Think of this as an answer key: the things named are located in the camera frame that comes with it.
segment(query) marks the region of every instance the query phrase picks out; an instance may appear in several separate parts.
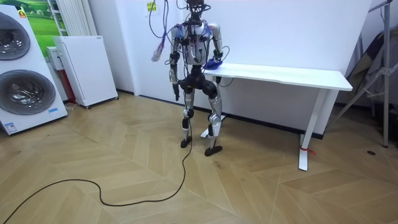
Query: wooden floor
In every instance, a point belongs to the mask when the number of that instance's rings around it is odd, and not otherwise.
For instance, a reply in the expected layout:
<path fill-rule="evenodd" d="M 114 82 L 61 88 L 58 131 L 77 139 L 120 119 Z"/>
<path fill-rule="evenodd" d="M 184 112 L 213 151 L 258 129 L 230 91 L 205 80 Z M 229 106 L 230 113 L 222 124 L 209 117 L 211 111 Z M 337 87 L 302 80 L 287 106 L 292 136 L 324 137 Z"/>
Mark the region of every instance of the wooden floor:
<path fill-rule="evenodd" d="M 193 153 L 180 193 L 161 203 L 105 207 L 91 184 L 55 185 L 9 223 L 398 223 L 398 150 L 384 149 L 366 113 L 350 112 L 311 143 L 297 169 L 299 136 L 225 119 L 224 150 L 203 155 L 207 114 L 195 112 Z M 120 94 L 91 110 L 9 137 L 0 134 L 0 223 L 32 192 L 90 179 L 108 203 L 160 199 L 182 179 L 182 107 Z"/>

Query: table leg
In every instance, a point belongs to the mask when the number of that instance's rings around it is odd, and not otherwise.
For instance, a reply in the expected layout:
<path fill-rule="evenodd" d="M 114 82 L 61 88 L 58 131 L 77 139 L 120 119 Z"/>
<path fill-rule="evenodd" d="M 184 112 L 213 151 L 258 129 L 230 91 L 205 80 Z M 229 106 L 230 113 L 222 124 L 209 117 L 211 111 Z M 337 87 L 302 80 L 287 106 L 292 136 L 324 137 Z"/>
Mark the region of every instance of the table leg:
<path fill-rule="evenodd" d="M 308 169 L 308 145 L 310 144 L 313 129 L 317 123 L 319 111 L 322 107 L 323 99 L 325 99 L 326 91 L 327 89 L 319 89 L 318 97 L 315 102 L 315 106 L 313 107 L 307 130 L 304 135 L 300 135 L 300 155 L 298 157 L 298 168 L 300 170 L 307 171 Z"/>
<path fill-rule="evenodd" d="M 225 115 L 221 115 L 221 120 L 224 120 Z M 200 137 L 202 138 L 207 138 L 207 135 L 209 134 L 209 129 L 206 129 L 201 135 Z"/>

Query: blue cloth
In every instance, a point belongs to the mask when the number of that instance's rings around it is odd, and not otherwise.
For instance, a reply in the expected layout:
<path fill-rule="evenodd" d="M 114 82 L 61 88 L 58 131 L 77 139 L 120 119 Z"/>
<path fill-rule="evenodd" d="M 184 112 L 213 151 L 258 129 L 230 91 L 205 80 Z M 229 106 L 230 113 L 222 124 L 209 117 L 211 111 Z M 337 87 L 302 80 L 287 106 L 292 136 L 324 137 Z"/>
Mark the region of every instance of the blue cloth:
<path fill-rule="evenodd" d="M 214 57 L 210 59 L 204 66 L 206 70 L 216 70 L 220 65 L 223 64 L 223 61 L 215 62 Z"/>

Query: washing machine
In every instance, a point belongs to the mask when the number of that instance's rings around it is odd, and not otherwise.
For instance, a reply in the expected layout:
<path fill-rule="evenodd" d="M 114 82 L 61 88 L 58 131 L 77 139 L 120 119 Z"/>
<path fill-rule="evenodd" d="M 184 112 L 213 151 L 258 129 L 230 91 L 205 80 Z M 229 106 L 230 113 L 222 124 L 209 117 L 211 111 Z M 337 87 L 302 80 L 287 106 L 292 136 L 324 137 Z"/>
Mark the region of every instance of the washing machine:
<path fill-rule="evenodd" d="M 66 115 L 26 15 L 0 5 L 0 126 L 14 134 Z"/>

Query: washing machine door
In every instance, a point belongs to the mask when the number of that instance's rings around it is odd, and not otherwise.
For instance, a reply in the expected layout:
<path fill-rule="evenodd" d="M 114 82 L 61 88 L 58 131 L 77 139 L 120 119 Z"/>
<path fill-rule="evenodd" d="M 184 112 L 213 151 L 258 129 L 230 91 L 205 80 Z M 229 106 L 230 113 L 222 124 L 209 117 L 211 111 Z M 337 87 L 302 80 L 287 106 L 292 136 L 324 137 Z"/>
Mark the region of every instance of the washing machine door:
<path fill-rule="evenodd" d="M 24 56 L 30 48 L 29 35 L 19 22 L 0 12 L 0 60 Z"/>
<path fill-rule="evenodd" d="M 32 115 L 48 109 L 55 99 L 52 82 L 28 70 L 0 75 L 0 108 L 13 114 Z"/>

